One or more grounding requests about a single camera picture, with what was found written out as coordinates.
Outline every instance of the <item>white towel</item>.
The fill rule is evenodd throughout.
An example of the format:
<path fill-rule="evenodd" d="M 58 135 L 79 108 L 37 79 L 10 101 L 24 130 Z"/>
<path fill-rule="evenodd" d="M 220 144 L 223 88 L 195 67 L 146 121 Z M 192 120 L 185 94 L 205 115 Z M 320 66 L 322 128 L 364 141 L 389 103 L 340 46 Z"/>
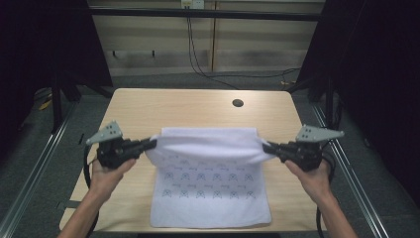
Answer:
<path fill-rule="evenodd" d="M 255 128 L 164 128 L 146 151 L 157 167 L 152 227 L 229 228 L 270 223 Z"/>

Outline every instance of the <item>human arm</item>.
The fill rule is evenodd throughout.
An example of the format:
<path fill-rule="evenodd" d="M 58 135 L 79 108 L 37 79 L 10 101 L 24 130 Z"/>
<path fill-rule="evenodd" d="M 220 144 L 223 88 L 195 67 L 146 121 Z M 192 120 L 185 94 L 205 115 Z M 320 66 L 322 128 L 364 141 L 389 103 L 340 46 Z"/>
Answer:
<path fill-rule="evenodd" d="M 290 160 L 285 164 L 299 178 L 305 191 L 318 205 L 330 236 L 333 238 L 358 237 L 330 189 L 328 164 L 322 161 L 317 170 L 307 173 Z"/>
<path fill-rule="evenodd" d="M 109 170 L 102 167 L 97 160 L 94 160 L 90 189 L 58 237 L 86 237 L 99 209 L 111 197 L 111 193 L 123 178 L 124 173 L 135 163 L 136 160 L 131 159 L 118 169 Z"/>

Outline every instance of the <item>forearm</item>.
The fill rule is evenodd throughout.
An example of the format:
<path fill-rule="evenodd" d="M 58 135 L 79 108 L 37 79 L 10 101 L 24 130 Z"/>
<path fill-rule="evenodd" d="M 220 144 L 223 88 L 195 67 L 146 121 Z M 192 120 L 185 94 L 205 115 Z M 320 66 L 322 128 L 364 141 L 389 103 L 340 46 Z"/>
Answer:
<path fill-rule="evenodd" d="M 103 203 L 99 196 L 87 192 L 58 237 L 86 237 Z"/>
<path fill-rule="evenodd" d="M 355 238 L 358 237 L 347 220 L 343 210 L 340 208 L 337 199 L 329 193 L 317 202 L 322 213 L 325 226 L 333 238 Z"/>

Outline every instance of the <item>wrist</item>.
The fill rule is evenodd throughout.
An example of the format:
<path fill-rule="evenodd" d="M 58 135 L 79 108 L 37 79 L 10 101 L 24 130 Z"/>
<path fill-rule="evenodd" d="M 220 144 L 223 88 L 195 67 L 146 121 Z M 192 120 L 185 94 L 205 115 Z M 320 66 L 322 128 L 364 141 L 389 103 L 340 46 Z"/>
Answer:
<path fill-rule="evenodd" d="M 322 210 L 325 207 L 330 207 L 337 203 L 337 199 L 334 196 L 334 194 L 331 192 L 331 190 L 328 190 L 324 194 L 318 196 L 315 199 L 315 203 L 318 205 L 318 207 Z"/>
<path fill-rule="evenodd" d="M 83 200 L 86 200 L 87 202 L 91 204 L 102 206 L 103 203 L 105 203 L 107 199 L 103 195 L 101 195 L 99 192 L 89 189 L 86 195 L 84 196 Z"/>

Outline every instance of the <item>wooden table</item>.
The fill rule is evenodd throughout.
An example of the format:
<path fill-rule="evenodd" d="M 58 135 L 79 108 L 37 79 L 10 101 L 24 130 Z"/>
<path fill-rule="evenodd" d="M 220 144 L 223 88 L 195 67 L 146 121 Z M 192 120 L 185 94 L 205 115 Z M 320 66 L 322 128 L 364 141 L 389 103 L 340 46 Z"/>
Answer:
<path fill-rule="evenodd" d="M 233 105 L 234 99 L 244 102 Z M 301 128 L 290 94 L 279 91 L 118 89 L 100 128 L 116 120 L 124 138 L 144 139 L 163 127 L 255 127 L 260 137 L 281 143 L 294 140 Z M 95 157 L 92 147 L 89 160 Z M 269 225 L 239 229 L 153 228 L 151 203 L 156 168 L 142 154 L 125 174 L 112 197 L 103 205 L 96 230 L 119 232 L 278 232 L 316 230 L 316 205 L 298 179 L 278 159 L 263 164 L 272 221 Z M 70 200 L 81 200 L 87 192 L 83 178 Z M 68 208 L 60 228 L 74 209 Z"/>

